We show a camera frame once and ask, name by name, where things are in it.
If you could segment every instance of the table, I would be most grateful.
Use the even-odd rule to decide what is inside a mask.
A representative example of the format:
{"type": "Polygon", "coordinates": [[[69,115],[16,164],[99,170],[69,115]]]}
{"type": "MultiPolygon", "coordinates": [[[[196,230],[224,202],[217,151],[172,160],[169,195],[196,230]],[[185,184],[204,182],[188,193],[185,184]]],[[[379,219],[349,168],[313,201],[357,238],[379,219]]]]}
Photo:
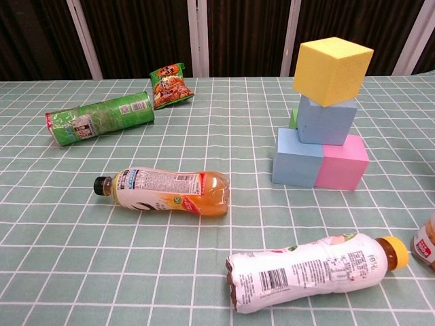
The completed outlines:
{"type": "Polygon", "coordinates": [[[195,97],[153,124],[57,147],[44,112],[140,92],[148,79],[0,83],[0,324],[435,325],[435,273],[411,257],[370,289],[238,314],[225,258],[341,232],[408,244],[434,210],[435,76],[367,77],[351,133],[370,165],[355,192],[271,183],[292,78],[186,79],[195,97]],[[219,218],[139,213],[93,194],[129,166],[219,170],[219,218]]]}

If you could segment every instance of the foam cube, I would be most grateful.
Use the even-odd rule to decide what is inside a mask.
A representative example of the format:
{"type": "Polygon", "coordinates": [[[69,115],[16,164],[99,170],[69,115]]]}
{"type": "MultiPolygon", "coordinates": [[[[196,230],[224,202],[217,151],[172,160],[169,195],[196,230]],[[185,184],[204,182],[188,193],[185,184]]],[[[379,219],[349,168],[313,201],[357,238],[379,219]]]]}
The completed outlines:
{"type": "Polygon", "coordinates": [[[298,124],[296,123],[297,118],[298,118],[298,108],[295,107],[292,110],[292,114],[290,115],[290,125],[288,126],[288,128],[290,128],[290,129],[297,129],[298,128],[298,124]]]}
{"type": "Polygon", "coordinates": [[[357,106],[353,99],[321,107],[302,95],[296,120],[300,141],[321,145],[344,144],[356,111],[357,106]]]}
{"type": "Polygon", "coordinates": [[[361,137],[350,134],[343,146],[324,145],[323,152],[315,186],[355,190],[369,162],[361,137]]]}
{"type": "Polygon", "coordinates": [[[322,107],[355,98],[373,50],[330,37],[302,43],[293,88],[322,107]]]}
{"type": "Polygon", "coordinates": [[[303,144],[297,130],[278,128],[275,148],[272,182],[313,187],[323,159],[321,145],[303,144]]]}

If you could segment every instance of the crushed green can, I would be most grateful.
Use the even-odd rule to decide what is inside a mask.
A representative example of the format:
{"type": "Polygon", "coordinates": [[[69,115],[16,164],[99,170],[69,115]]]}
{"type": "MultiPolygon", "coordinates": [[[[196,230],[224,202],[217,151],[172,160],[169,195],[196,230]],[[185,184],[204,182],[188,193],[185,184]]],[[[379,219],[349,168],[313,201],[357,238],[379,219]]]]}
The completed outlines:
{"type": "Polygon", "coordinates": [[[154,121],[154,110],[146,92],[126,95],[82,107],[46,113],[54,140],[65,146],[128,127],[154,121]]]}

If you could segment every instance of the bottle label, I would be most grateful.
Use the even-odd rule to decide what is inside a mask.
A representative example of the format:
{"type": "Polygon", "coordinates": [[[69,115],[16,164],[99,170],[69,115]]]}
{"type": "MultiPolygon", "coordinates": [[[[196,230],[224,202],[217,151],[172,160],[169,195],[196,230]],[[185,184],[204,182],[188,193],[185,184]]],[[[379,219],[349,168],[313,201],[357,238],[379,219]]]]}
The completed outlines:
{"type": "Polygon", "coordinates": [[[189,196],[204,192],[203,173],[171,173],[130,168],[116,177],[116,199],[124,207],[140,210],[183,209],[199,214],[189,196]]]}
{"type": "Polygon", "coordinates": [[[435,244],[429,239],[425,225],[414,237],[414,247],[416,254],[422,258],[422,260],[426,261],[428,264],[435,261],[435,244]]]}
{"type": "Polygon", "coordinates": [[[309,295],[377,284],[387,271],[382,246],[364,234],[330,236],[276,251],[228,258],[237,311],[250,313],[309,295]]]}

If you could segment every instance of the dark curtain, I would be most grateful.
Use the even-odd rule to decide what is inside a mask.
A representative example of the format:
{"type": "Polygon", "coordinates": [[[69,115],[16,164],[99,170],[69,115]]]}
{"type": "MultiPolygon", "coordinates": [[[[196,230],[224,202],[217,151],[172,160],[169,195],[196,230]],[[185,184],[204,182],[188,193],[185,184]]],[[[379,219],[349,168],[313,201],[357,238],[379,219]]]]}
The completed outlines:
{"type": "Polygon", "coordinates": [[[391,75],[423,0],[302,0],[290,67],[300,44],[337,36],[372,48],[367,75],[391,75]]]}
{"type": "Polygon", "coordinates": [[[66,1],[0,1],[0,80],[90,79],[66,1]]]}
{"type": "Polygon", "coordinates": [[[104,78],[149,78],[183,62],[192,76],[186,0],[82,0],[104,78]]]}
{"type": "Polygon", "coordinates": [[[435,30],[432,31],[432,35],[415,65],[413,74],[427,73],[432,70],[435,70],[435,30]]]}
{"type": "Polygon", "coordinates": [[[208,1],[210,76],[279,76],[290,4],[208,1]]]}

